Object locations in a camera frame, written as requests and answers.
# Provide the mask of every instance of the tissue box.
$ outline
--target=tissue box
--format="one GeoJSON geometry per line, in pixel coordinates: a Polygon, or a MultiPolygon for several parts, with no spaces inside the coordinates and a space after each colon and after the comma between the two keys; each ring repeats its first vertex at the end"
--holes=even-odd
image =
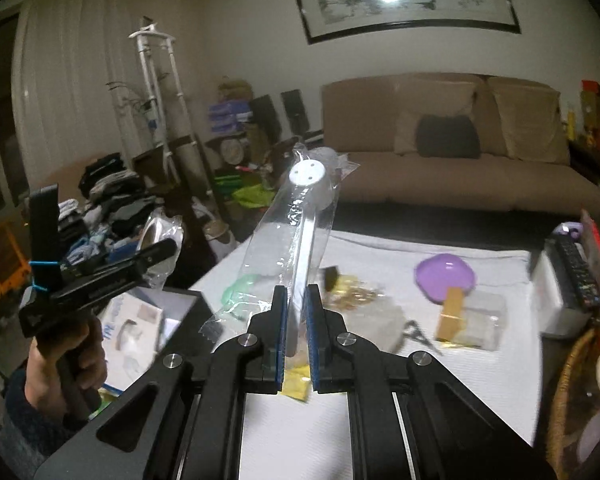
{"type": "Polygon", "coordinates": [[[100,320],[107,361],[104,387],[121,393],[154,361],[162,310],[125,292],[109,301],[100,320]]]}

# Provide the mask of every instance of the purple bowl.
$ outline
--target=purple bowl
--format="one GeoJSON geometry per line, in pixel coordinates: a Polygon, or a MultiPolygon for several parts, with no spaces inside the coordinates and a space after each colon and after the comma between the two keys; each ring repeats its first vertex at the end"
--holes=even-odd
{"type": "Polygon", "coordinates": [[[446,290],[459,286],[468,293],[475,286],[475,273],[466,262],[452,254],[437,254],[421,261],[415,271],[416,283],[434,303],[443,303],[446,290]]]}

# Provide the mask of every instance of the human hand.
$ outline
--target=human hand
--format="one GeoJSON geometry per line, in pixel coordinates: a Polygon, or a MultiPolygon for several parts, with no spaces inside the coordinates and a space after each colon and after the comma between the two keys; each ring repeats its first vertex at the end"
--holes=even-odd
{"type": "Polygon", "coordinates": [[[75,381],[79,388],[99,388],[107,378],[107,365],[102,348],[100,320],[93,317],[89,323],[74,324],[56,336],[38,341],[34,338],[29,348],[27,378],[24,395],[31,406],[51,420],[61,424],[67,413],[56,363],[69,350],[88,343],[78,356],[75,381]]]}

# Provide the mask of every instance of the white tablecloth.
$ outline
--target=white tablecloth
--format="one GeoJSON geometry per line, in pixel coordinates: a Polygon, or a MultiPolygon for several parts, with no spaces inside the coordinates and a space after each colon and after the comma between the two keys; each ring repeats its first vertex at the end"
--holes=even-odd
{"type": "MultiPolygon", "coordinates": [[[[237,277],[246,243],[191,288],[200,290],[213,311],[237,277]]],[[[384,287],[408,319],[433,340],[440,307],[429,302],[413,280],[415,266],[438,253],[453,253],[473,268],[477,289],[506,298],[507,329],[499,350],[442,349],[436,355],[476,396],[531,443],[541,388],[540,337],[532,311],[525,251],[459,249],[332,232],[321,266],[384,287]]],[[[401,355],[421,348],[408,340],[401,355]]],[[[311,393],[305,404],[285,396],[249,395],[246,402],[241,479],[349,479],[351,452],[347,398],[311,393]]]]}

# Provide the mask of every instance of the dark gray pillow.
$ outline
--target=dark gray pillow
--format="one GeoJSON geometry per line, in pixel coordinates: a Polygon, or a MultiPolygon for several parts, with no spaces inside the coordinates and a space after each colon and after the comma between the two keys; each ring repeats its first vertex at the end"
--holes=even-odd
{"type": "Polygon", "coordinates": [[[480,158],[480,139],[466,115],[425,115],[416,127],[416,149],[420,156],[480,158]]]}

